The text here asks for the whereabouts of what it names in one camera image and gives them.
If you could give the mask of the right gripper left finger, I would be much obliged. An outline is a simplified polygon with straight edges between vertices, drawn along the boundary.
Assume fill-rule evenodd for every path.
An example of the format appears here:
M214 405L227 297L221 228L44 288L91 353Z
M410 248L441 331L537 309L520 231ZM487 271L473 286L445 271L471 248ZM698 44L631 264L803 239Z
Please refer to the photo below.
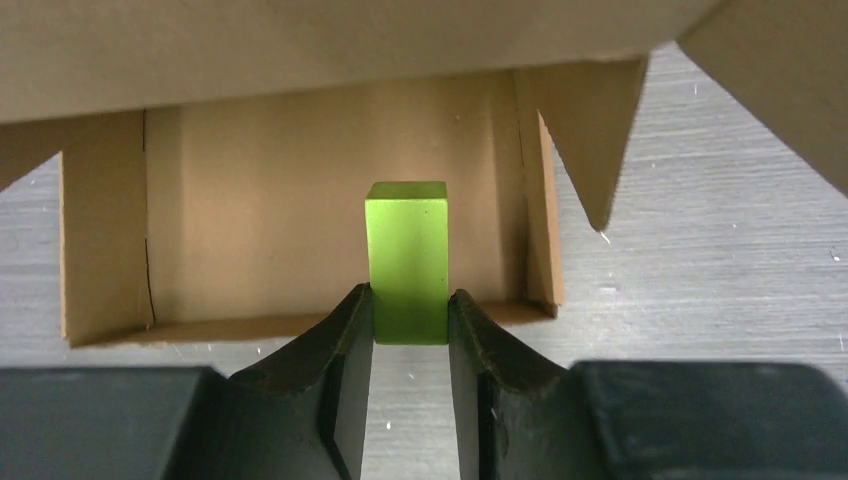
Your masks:
M165 478L360 478L373 345L363 283L260 361L196 370Z

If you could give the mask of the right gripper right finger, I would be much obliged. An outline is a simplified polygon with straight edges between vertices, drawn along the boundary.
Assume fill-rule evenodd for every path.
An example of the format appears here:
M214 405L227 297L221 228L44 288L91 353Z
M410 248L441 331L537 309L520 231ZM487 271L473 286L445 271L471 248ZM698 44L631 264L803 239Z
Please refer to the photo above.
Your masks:
M585 381L500 327L465 290L448 303L463 479L607 479Z

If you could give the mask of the small green block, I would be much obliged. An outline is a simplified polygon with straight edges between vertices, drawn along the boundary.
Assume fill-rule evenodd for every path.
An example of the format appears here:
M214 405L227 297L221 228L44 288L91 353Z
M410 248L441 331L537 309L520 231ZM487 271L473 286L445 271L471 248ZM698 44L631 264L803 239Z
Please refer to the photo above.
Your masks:
M377 182L365 198L375 341L448 343L449 209L443 181Z

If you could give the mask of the brown cardboard box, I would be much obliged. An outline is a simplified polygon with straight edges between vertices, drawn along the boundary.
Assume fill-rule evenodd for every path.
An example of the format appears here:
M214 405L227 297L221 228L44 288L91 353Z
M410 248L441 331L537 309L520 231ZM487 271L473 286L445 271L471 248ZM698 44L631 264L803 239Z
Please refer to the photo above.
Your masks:
M298 334L379 181L444 182L451 287L541 320L552 156L604 230L668 42L846 190L843 1L5 1L1 184L61 159L72 347Z

